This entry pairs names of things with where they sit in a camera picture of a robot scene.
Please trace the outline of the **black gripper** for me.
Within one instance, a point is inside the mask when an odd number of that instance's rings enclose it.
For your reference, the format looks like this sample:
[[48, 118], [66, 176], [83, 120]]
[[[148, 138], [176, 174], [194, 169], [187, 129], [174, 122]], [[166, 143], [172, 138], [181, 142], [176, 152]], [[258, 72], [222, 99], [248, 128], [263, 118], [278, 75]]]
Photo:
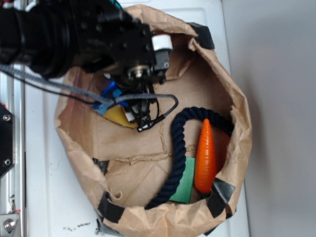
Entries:
[[83, 69], [112, 75], [138, 132], [157, 124], [150, 111], [158, 101], [153, 86], [165, 83], [172, 51], [170, 37], [161, 37], [111, 0], [83, 2]]

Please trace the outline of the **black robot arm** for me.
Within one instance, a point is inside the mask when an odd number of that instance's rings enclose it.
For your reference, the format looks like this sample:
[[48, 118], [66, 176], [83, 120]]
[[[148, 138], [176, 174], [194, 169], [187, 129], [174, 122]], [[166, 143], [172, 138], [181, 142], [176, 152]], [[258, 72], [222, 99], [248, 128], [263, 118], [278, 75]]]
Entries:
[[[171, 52], [169, 35], [152, 33], [115, 0], [38, 0], [29, 10], [0, 9], [3, 73], [83, 95], [90, 103], [122, 105], [140, 132], [166, 118], [152, 119], [150, 105], [160, 98], [154, 85], [165, 82]], [[109, 74], [119, 94], [52, 82], [73, 67]]]

